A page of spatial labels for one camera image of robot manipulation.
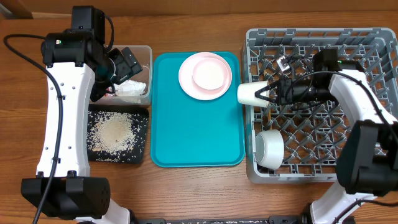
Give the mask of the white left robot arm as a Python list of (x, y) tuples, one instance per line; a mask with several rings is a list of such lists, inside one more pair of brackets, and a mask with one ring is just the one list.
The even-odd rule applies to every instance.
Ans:
[(108, 180), (90, 175), (87, 156), (89, 104), (142, 70), (129, 49), (105, 40), (109, 22), (100, 9), (75, 6), (71, 27), (43, 38), (49, 94), (44, 148), (35, 177), (21, 184), (38, 214), (80, 223), (137, 222), (130, 209), (112, 200)]

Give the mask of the small pink bowl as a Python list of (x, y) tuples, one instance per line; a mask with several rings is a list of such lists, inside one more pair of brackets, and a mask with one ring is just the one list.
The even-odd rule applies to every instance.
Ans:
[(217, 58), (204, 58), (193, 68), (193, 81), (205, 90), (221, 88), (228, 76), (226, 65)]

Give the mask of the large pink plate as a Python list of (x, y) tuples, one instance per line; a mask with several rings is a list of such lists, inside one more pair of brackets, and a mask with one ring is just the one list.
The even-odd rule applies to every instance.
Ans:
[[(224, 85), (216, 90), (205, 90), (200, 88), (198, 85), (195, 84), (193, 81), (193, 68), (194, 66), (204, 58), (217, 58), (218, 60), (222, 61), (228, 70), (228, 76), (224, 83)], [(224, 93), (227, 92), (228, 88), (231, 85), (233, 79), (232, 69), (229, 66), (228, 62), (221, 56), (211, 52), (199, 52), (189, 56), (185, 59), (180, 66), (178, 71), (178, 81), (182, 88), (182, 90), (194, 99), (197, 100), (214, 100), (216, 98), (221, 97)]]

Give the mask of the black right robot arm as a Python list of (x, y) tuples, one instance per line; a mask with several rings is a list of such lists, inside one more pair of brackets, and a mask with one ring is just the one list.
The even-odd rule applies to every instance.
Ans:
[(347, 117), (351, 132), (336, 160), (336, 182), (289, 223), (354, 223), (353, 212), (397, 191), (397, 118), (373, 93), (357, 60), (340, 60), (336, 49), (312, 59), (313, 71), (296, 80), (281, 79), (254, 91), (261, 104), (331, 100)]

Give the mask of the grey dishwasher rack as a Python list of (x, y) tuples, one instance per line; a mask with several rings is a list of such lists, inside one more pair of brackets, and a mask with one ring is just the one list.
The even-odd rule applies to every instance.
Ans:
[[(397, 36), (388, 28), (254, 28), (246, 32), (243, 46), (247, 83), (298, 78), (323, 49), (336, 49), (340, 60), (357, 60), (368, 82), (390, 114), (397, 114)], [(281, 72), (276, 60), (293, 56), (292, 69)], [(266, 131), (266, 109), (271, 109), (272, 129), (284, 139), (284, 160), (277, 170), (255, 160), (255, 137)], [(266, 108), (246, 107), (246, 172), (257, 184), (333, 182), (335, 165), (350, 134), (341, 107), (332, 101), (296, 108), (269, 103)]]

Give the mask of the white napkin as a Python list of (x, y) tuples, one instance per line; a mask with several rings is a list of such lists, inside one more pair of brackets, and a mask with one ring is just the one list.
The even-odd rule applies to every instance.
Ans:
[(140, 96), (144, 94), (145, 89), (145, 83), (126, 80), (120, 85), (115, 85), (115, 94), (117, 96)]

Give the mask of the white paper cup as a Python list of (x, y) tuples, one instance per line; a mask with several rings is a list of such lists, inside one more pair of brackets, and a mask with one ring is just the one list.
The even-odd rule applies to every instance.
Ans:
[(239, 103), (248, 106), (258, 106), (266, 108), (269, 106), (267, 100), (255, 97), (255, 92), (268, 85), (268, 81), (242, 83), (238, 86), (237, 97)]

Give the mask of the grey rice bowl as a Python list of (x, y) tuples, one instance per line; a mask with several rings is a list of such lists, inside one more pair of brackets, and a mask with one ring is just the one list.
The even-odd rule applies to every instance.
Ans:
[(278, 169), (284, 159), (284, 141), (278, 130), (260, 132), (256, 138), (255, 160), (258, 165), (268, 169)]

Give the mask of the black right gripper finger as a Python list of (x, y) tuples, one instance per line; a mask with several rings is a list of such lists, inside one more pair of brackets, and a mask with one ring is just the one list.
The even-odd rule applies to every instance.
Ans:
[(273, 97), (272, 95), (270, 95), (270, 91), (256, 91), (254, 93), (254, 96), (260, 100), (265, 100), (271, 103), (277, 103), (277, 98)]
[(271, 90), (271, 89), (273, 89), (273, 88), (277, 88), (277, 87), (279, 86), (279, 83), (280, 83), (280, 81), (276, 81), (276, 82), (273, 82), (273, 83), (271, 83), (271, 84), (268, 84), (267, 86), (265, 86), (265, 87), (263, 87), (263, 88), (257, 90), (257, 91), (255, 92), (255, 94), (261, 94), (261, 93), (266, 92), (266, 91), (269, 91), (269, 90)]

